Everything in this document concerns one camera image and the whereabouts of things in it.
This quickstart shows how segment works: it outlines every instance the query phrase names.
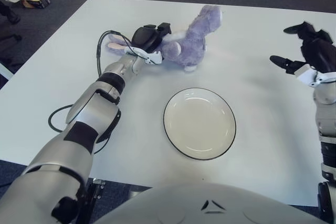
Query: white plate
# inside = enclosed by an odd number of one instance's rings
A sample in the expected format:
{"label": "white plate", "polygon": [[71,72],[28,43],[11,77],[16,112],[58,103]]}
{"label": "white plate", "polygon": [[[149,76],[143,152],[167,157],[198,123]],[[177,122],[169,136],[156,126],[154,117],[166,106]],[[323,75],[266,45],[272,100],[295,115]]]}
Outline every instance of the white plate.
{"label": "white plate", "polygon": [[208,160],[223,155],[236,135],[229,105],[206,89],[185,89],[168,102],[163,115],[166,134],[184,155]]}

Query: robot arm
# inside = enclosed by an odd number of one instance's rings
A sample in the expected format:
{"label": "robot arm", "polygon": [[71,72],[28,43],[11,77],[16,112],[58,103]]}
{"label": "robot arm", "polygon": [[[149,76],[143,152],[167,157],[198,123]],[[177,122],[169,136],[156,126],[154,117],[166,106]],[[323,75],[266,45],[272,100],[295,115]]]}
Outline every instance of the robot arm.
{"label": "robot arm", "polygon": [[336,223],[336,47],[327,32],[316,32],[306,22],[286,28],[284,32],[297,34],[303,40],[301,52],[306,62],[279,56],[271,56],[270,60],[315,89],[313,98],[323,156],[322,176],[328,180],[319,184],[319,210],[321,219]]}
{"label": "robot arm", "polygon": [[70,223],[76,217],[94,146],[109,138],[118,123],[117,104],[125,84],[139,73],[144,60],[152,62],[151,52],[169,32],[167,23],[135,32],[132,46],[139,47],[140,54],[126,53],[107,66],[71,107],[64,131],[42,148],[3,196],[0,223]]}

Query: white bracket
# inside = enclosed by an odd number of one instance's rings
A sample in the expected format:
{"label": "white bracket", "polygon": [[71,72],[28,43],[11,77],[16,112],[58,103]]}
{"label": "white bracket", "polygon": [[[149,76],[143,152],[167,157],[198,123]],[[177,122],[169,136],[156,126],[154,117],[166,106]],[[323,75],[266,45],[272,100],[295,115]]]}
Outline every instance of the white bracket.
{"label": "white bracket", "polygon": [[137,48],[137,47],[125,47],[125,52],[130,52],[133,53],[132,50],[138,55],[140,56],[140,58],[143,58],[145,60],[146,64],[161,64],[162,63],[162,56],[161,56],[161,52],[157,51],[157,52],[152,52],[152,53],[148,53],[144,50],[142,50],[141,48]]}
{"label": "white bracket", "polygon": [[294,74],[301,82],[310,87],[316,87],[320,83],[336,80],[336,72],[321,73],[312,69],[309,64],[303,65]]}

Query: black cable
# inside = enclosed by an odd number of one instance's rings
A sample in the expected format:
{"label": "black cable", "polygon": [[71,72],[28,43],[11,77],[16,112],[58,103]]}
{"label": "black cable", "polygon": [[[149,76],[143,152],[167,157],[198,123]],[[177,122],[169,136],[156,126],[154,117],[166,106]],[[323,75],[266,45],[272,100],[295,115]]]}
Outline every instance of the black cable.
{"label": "black cable", "polygon": [[0,188],[2,188],[2,187],[6,187],[6,186],[10,186],[13,182],[14,182],[14,181],[9,182],[9,183],[7,183],[7,184],[0,185]]}
{"label": "black cable", "polygon": [[104,147],[107,145],[107,143],[109,142],[109,138],[106,140],[106,142],[104,143],[104,145],[102,146],[102,148],[100,148],[99,150],[97,150],[94,154],[97,154],[98,152],[100,152],[102,149],[104,149]]}
{"label": "black cable", "polygon": [[[67,108],[70,108],[72,107],[73,104],[70,104],[70,105],[66,105],[66,106],[63,106],[62,108],[59,108],[57,110],[55,110],[52,114],[50,114],[49,118],[48,118],[48,125],[50,128],[52,128],[54,131],[58,132],[58,133],[61,133],[62,130],[56,128],[55,126],[53,126],[53,123],[51,122],[51,120],[53,119],[53,116],[58,113],[59,111],[61,110],[64,110],[64,109],[67,109]],[[107,145],[107,142],[109,141],[109,138],[107,139],[107,141],[105,142],[105,144],[102,146],[102,148],[100,148],[99,150],[97,150],[94,154],[97,154],[98,152],[100,152],[106,145]]]}
{"label": "black cable", "polygon": [[61,111],[61,110],[64,110],[64,109],[67,109],[67,108],[70,108],[70,107],[72,107],[72,105],[73,105],[73,104],[66,105],[66,106],[64,106],[64,107],[62,107],[62,108],[59,108],[59,109],[55,110],[52,114],[50,114],[50,116],[49,116],[49,118],[48,118],[48,125],[49,125],[49,127],[52,128],[54,131],[56,131],[56,132],[58,132],[58,133],[61,133],[62,130],[60,130],[60,129],[56,128],[55,126],[53,126],[53,123],[51,122],[51,119],[53,118],[53,116],[54,116],[57,112],[59,112],[59,111]]}
{"label": "black cable", "polygon": [[[98,43],[97,43],[97,52],[96,52],[96,57],[97,57],[97,71],[98,71],[98,76],[101,76],[101,66],[100,66],[100,54],[101,54],[101,44],[104,40],[104,38],[106,37],[106,35],[109,34],[114,34],[114,35],[119,35],[123,38],[123,40],[125,41],[126,45],[128,46],[128,48],[132,51],[133,56],[137,56],[141,59],[147,60],[146,58],[140,56],[139,54],[137,54],[136,52],[134,52],[134,50],[131,48],[132,42],[129,40],[129,38],[127,38],[125,35],[121,34],[118,31],[113,31],[113,30],[109,30],[109,31],[105,31],[99,38]],[[157,65],[157,63],[155,63],[154,61],[150,60],[151,63],[153,63],[154,65]]]}

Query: purple plush bunny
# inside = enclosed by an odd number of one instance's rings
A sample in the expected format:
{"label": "purple plush bunny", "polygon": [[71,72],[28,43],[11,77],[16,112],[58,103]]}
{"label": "purple plush bunny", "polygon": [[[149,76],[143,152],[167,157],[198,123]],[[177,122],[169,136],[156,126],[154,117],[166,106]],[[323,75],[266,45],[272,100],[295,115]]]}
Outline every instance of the purple plush bunny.
{"label": "purple plush bunny", "polygon": [[[187,31],[167,34],[156,51],[160,51],[165,60],[176,62],[185,71],[194,71],[205,53],[205,36],[217,30],[222,23],[222,11],[219,6],[205,5],[200,14],[189,25]],[[117,55],[124,53],[126,43],[117,36],[109,36],[108,47]]]}

